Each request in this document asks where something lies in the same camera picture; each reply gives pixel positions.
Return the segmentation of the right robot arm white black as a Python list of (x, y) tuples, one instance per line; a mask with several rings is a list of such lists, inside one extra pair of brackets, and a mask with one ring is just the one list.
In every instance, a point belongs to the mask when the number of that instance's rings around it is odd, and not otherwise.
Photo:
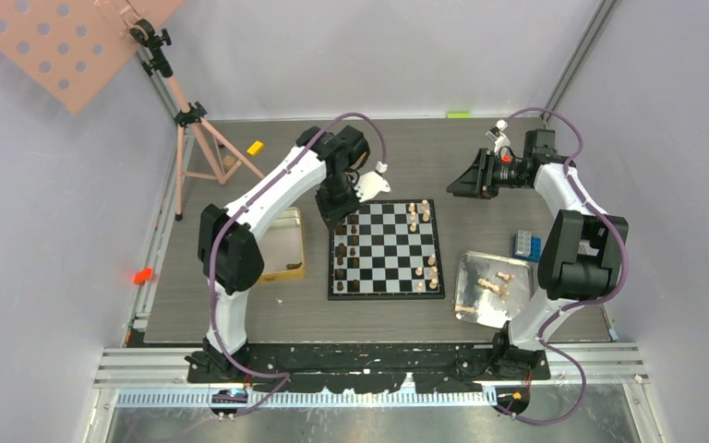
[(538, 261), (539, 288), (493, 339), (489, 365), (502, 378), (536, 368), (548, 339), (565, 317), (585, 305), (605, 302), (626, 274), (628, 222), (607, 214), (584, 188), (571, 156), (555, 147), (555, 133), (526, 133), (523, 154), (511, 155), (508, 123), (499, 120), (469, 168), (447, 187), (459, 198), (492, 199), (502, 188), (530, 188), (555, 220)]

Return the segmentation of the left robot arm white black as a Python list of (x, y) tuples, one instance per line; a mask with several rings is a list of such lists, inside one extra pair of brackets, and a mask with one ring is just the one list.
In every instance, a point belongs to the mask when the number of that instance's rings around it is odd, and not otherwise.
[(260, 241), (273, 222), (310, 190), (326, 230), (391, 187), (381, 157), (373, 171), (359, 173), (370, 153), (365, 135), (352, 126), (332, 134), (313, 126), (255, 186), (224, 207), (209, 205), (200, 216), (198, 258), (210, 289), (206, 340), (210, 369), (234, 382), (245, 374), (246, 308), (250, 289), (265, 267)]

